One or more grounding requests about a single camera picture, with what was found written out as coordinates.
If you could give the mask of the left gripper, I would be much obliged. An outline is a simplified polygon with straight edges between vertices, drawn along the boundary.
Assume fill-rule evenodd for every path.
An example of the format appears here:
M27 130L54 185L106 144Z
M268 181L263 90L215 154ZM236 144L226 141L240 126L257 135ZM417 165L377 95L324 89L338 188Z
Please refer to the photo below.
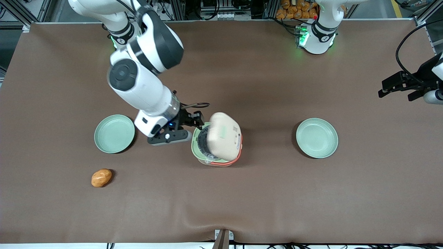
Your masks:
M378 91L378 97L383 98L386 95L398 92L415 90L408 94L408 101L414 101L422 98L428 89L438 90L442 88L442 52L424 62L416 72L416 78L419 82L404 71L394 73L390 77L382 80L382 89Z

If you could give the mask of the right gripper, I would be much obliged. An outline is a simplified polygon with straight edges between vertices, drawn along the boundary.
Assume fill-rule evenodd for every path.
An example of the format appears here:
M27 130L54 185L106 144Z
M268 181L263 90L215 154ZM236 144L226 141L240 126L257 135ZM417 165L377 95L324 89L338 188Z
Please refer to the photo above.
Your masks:
M146 137L154 137L164 126L166 126L179 113L179 109L168 109L165 111L147 111L139 110L134 120L134 125ZM201 111L193 113L183 110L183 120L179 122L179 126L195 127L199 130L205 124L204 116Z

